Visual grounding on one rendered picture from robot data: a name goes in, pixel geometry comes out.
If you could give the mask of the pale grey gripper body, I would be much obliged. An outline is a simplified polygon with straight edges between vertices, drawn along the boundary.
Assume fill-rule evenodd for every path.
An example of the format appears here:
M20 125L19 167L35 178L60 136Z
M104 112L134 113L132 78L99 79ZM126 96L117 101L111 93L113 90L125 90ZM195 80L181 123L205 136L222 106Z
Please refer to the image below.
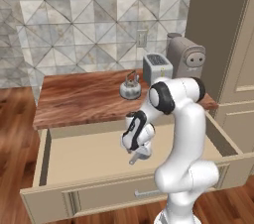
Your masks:
M152 154L152 148L151 145L143 145L140 146L137 150L136 153L140 154L140 155L144 155L144 156L150 156Z

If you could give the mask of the silver toaster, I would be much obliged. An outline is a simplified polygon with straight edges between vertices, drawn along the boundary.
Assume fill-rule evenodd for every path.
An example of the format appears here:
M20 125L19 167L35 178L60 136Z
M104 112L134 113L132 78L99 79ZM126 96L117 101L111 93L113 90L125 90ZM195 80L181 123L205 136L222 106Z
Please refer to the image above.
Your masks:
M171 78L173 65L169 60L156 53L147 54L143 57L143 79L151 85L158 77Z

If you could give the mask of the grey measuring cup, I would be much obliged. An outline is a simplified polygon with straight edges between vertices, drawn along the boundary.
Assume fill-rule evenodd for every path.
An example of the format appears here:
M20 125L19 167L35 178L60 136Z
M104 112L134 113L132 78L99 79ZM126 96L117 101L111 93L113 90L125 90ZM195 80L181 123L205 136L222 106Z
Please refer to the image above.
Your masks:
M129 161L129 165L134 165L138 160L146 160L148 159L150 156L148 155L144 155L144 154L141 154L141 153L135 153L133 155L133 157L131 158L131 160Z

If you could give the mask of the silver kettle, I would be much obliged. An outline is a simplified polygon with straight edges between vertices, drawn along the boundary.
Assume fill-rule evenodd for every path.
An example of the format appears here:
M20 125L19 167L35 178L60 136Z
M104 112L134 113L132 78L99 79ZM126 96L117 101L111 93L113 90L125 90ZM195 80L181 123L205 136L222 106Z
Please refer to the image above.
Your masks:
M135 100L141 95L141 84L139 83L139 75L135 70L128 73L125 81L119 87L119 94L127 100Z

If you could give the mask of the beige open drawer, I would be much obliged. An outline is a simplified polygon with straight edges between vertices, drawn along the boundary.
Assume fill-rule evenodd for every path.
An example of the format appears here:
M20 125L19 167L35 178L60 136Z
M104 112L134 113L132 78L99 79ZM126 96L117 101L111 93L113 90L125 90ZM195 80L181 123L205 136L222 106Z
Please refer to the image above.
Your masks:
M210 115L201 158L218 166L214 190L240 186L245 156ZM132 156L120 147L123 120L52 128L37 126L40 147L33 186L20 191L33 224L70 219L123 207L164 200L167 195L135 197L134 191L157 190L155 169L173 148L175 121L162 116L154 122L152 155L129 165Z

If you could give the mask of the grey coffee machine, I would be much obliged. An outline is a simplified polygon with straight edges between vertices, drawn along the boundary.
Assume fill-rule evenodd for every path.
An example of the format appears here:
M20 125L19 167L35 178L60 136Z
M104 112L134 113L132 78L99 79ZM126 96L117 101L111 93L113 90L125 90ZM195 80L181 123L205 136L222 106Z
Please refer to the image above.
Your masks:
M201 77L205 47L178 33L167 34L166 57L173 65L173 78Z

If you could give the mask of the beige wall outlet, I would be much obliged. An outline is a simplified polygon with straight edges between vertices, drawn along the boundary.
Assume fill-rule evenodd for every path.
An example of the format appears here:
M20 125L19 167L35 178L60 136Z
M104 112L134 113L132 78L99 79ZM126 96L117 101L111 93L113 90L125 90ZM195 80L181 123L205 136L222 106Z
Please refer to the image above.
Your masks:
M147 30L138 30L137 31L137 47L144 48L147 46Z

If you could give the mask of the tall beige cabinet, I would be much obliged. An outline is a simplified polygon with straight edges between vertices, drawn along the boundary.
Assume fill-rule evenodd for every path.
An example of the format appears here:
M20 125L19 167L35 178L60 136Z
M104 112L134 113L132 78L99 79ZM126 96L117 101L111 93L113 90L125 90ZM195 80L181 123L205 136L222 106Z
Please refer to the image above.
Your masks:
M254 168L254 0L190 0L186 36L206 48L201 79L218 104L211 112Z

